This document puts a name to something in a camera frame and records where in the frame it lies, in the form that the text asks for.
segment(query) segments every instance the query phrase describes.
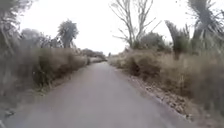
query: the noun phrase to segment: dry grass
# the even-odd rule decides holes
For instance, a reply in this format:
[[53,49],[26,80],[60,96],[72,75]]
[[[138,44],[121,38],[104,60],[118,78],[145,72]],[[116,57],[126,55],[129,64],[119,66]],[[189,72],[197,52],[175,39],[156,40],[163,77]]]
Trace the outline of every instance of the dry grass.
[[165,92],[193,99],[224,115],[224,65],[216,55],[182,55],[133,51],[110,59],[112,65],[156,84]]

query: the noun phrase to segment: paved road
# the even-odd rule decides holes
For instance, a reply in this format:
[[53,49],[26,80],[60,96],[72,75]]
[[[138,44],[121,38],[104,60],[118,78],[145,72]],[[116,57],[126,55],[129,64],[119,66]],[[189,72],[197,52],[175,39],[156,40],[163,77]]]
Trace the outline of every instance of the paved road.
[[94,64],[18,112],[7,128],[193,128],[107,63]]

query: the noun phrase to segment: sky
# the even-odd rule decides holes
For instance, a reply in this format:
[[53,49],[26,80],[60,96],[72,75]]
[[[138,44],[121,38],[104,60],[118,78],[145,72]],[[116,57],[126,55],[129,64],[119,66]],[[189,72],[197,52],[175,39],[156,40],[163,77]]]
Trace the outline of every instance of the sky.
[[[126,43],[113,36],[119,35],[118,28],[123,24],[111,11],[112,0],[38,0],[20,17],[20,29],[31,28],[55,37],[58,26],[67,19],[77,23],[79,35],[74,43],[77,47],[89,48],[95,51],[119,53],[124,50]],[[216,0],[223,6],[222,0]],[[151,30],[160,20],[170,20],[177,27],[185,23],[193,24],[186,0],[154,0],[148,19],[157,18],[148,30]],[[169,31],[162,22],[154,32],[171,40]]]

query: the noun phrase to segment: dirt shoulder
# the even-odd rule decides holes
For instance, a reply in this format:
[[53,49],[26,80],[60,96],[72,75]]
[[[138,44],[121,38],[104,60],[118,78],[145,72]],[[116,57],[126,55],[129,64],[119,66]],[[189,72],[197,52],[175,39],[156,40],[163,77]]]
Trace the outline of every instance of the dirt shoulder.
[[181,97],[179,95],[165,92],[158,88],[157,83],[146,83],[138,77],[128,75],[129,79],[137,85],[144,95],[150,95],[156,98],[159,102],[168,105],[175,112],[182,115],[184,118],[192,123],[197,124],[202,128],[223,128],[223,118],[217,116],[217,114],[209,114],[200,105],[195,104],[188,98]]

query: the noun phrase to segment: bush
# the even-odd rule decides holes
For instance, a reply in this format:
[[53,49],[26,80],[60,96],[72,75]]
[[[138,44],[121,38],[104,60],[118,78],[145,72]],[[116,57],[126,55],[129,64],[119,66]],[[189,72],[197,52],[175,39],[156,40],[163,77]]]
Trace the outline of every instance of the bush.
[[72,49],[37,50],[37,63],[33,68],[33,79],[38,85],[49,84],[57,78],[88,64],[88,59],[75,54]]
[[139,41],[136,41],[134,49],[150,49],[155,51],[171,52],[169,46],[165,45],[163,36],[158,33],[150,32],[144,35]]

